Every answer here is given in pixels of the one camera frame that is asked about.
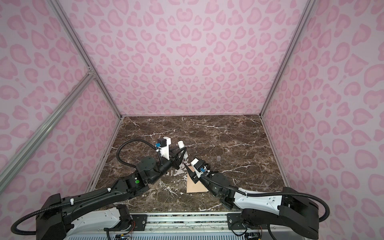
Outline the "peach paper envelope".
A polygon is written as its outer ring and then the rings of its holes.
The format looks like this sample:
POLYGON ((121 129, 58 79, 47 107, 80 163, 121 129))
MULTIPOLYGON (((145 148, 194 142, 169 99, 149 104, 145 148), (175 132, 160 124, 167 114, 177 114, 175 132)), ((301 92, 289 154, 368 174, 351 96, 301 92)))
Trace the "peach paper envelope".
POLYGON ((187 193, 205 193, 209 190, 201 183, 194 183, 187 173, 187 193))

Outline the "white glue stick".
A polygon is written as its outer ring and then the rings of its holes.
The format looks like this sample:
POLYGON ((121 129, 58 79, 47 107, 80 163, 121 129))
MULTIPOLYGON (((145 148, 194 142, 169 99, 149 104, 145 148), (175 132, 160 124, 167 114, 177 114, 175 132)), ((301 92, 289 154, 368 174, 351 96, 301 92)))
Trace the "white glue stick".
POLYGON ((185 149, 185 144, 183 141, 178 141, 177 146, 178 146, 179 150, 185 149))

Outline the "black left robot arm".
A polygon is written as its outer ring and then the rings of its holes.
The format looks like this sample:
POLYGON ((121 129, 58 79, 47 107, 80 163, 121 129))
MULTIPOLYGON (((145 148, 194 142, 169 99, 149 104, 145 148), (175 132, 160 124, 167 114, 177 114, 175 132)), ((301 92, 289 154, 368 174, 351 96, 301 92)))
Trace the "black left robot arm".
POLYGON ((179 169, 187 148, 173 148, 169 159, 160 164, 152 157, 143 158, 130 175, 117 179, 112 186, 82 195, 64 197, 55 194, 45 201, 36 216, 37 240, 63 240, 75 228, 73 221, 107 205, 143 195, 169 169, 179 169))

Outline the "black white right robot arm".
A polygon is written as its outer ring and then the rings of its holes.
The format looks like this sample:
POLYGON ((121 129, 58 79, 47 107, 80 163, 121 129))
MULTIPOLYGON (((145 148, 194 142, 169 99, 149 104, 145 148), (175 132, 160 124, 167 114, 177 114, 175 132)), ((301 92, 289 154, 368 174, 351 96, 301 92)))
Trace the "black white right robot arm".
POLYGON ((278 225, 307 239, 319 238, 319 206, 314 198, 288 187, 274 193, 237 188, 223 174, 199 162, 187 171, 194 183, 201 183, 226 209, 241 211, 245 228, 278 225))

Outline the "left diagonal aluminium strut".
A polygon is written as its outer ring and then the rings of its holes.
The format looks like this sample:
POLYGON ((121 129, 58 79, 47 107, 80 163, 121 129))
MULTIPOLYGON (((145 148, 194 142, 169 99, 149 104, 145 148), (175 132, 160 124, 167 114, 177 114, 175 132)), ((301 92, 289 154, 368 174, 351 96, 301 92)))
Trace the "left diagonal aluminium strut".
POLYGON ((60 122, 69 108, 81 96, 88 85, 94 80, 94 71, 89 71, 77 84, 70 94, 55 108, 49 117, 39 126, 32 136, 20 147, 19 151, 10 159, 1 172, 1 193, 10 185, 13 179, 25 166, 32 154, 41 146, 44 140, 60 122))

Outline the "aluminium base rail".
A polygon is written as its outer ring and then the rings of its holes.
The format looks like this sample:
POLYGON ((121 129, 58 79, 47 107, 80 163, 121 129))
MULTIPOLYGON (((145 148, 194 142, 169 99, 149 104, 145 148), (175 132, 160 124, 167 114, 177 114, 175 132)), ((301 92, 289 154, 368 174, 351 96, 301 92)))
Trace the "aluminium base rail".
POLYGON ((239 212, 132 213, 135 228, 106 232, 120 221, 115 208, 95 211, 74 221, 68 240, 301 240, 288 227, 246 230, 239 212))

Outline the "left corner aluminium post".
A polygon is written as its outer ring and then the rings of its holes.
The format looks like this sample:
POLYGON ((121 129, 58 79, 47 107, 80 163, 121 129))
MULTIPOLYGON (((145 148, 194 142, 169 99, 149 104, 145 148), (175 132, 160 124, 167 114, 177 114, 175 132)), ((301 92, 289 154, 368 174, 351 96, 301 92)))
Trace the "left corner aluminium post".
POLYGON ((60 1, 48 0, 46 2, 49 4, 51 9, 55 13, 56 17, 58 18, 58 21, 60 22, 61 26, 64 28, 64 30, 67 33, 70 40, 72 41, 74 48, 77 50, 81 59, 84 61, 89 72, 95 77, 95 80, 98 84, 98 87, 101 89, 101 92, 103 93, 103 95, 106 98, 107 102, 109 103, 110 107, 113 109, 113 111, 117 115, 118 119, 122 120, 123 115, 121 114, 116 103, 114 102, 112 95, 107 90, 106 85, 103 83, 102 78, 100 77, 100 74, 98 73, 95 64, 93 63, 92 59, 90 58, 90 55, 86 51, 86 48, 85 48, 83 42, 81 41, 79 35, 76 33, 76 31, 75 31, 69 17, 67 16, 66 12, 64 11, 63 6, 61 5, 60 1))

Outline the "corner aluminium post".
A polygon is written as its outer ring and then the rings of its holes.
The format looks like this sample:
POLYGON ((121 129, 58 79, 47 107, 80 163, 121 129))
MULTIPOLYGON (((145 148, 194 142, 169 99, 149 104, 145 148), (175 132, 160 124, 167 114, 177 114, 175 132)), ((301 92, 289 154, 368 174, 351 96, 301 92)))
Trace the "corner aluminium post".
POLYGON ((60 22, 61 26, 64 28, 64 30, 67 33, 70 40, 72 41, 74 48, 77 50, 81 59, 84 61, 89 72, 95 77, 95 80, 98 84, 98 87, 101 89, 101 92, 103 93, 103 95, 106 98, 107 102, 109 103, 110 107, 113 109, 113 111, 117 115, 118 119, 122 120, 123 115, 121 114, 116 103, 114 102, 112 95, 107 90, 106 85, 103 83, 102 78, 100 77, 100 74, 98 73, 95 64, 93 63, 92 59, 90 58, 90 55, 86 51, 86 48, 85 48, 83 42, 81 41, 79 35, 76 33, 76 31, 75 31, 69 17, 67 16, 66 12, 64 11, 63 6, 61 5, 60 1, 48 0, 46 2, 49 4, 51 9, 55 13, 56 17, 58 18, 58 21, 60 22))
POLYGON ((303 32, 304 32, 305 28, 307 27, 314 11, 316 10, 317 5, 318 5, 318 1, 315 1, 315 0, 310 0, 310 1, 306 2, 303 13, 302 13, 301 17, 299 18, 298 25, 292 34, 291 40, 290 40, 288 47, 285 51, 284 57, 280 63, 278 71, 275 75, 275 78, 273 80, 273 84, 272 84, 272 86, 271 86, 271 88, 267 94, 266 102, 264 103, 264 105, 261 109, 261 112, 259 115, 261 119, 266 115, 267 109, 268 109, 268 107, 272 101, 273 95, 274 95, 274 93, 275 93, 275 91, 279 85, 279 82, 282 79, 283 73, 285 72, 285 70, 289 64, 289 62, 290 62, 290 60, 291 60, 291 58, 295 52, 295 49, 296 49, 298 43, 300 42, 300 38, 302 37, 303 32))

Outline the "right corner aluminium post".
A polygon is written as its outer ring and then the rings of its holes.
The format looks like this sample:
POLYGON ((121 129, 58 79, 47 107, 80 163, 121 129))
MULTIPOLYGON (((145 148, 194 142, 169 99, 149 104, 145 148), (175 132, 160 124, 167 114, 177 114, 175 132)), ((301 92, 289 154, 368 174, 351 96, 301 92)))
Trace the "right corner aluminium post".
POLYGON ((268 109, 268 107, 272 101, 273 95, 274 95, 274 93, 275 93, 275 91, 279 85, 279 82, 282 79, 283 73, 285 72, 285 70, 289 64, 289 62, 290 62, 290 60, 291 60, 291 58, 295 52, 295 49, 296 49, 298 43, 300 42, 300 38, 302 37, 303 32, 304 32, 305 28, 307 27, 314 11, 316 10, 317 5, 318 5, 318 1, 315 1, 315 0, 310 0, 310 1, 306 2, 303 13, 302 13, 301 17, 299 18, 298 25, 292 34, 291 40, 290 40, 288 47, 285 51, 284 57, 280 63, 278 71, 275 75, 275 78, 273 80, 273 84, 272 84, 272 86, 271 86, 271 88, 267 94, 266 102, 264 103, 264 105, 261 109, 261 112, 259 115, 261 119, 266 115, 267 109, 268 109))

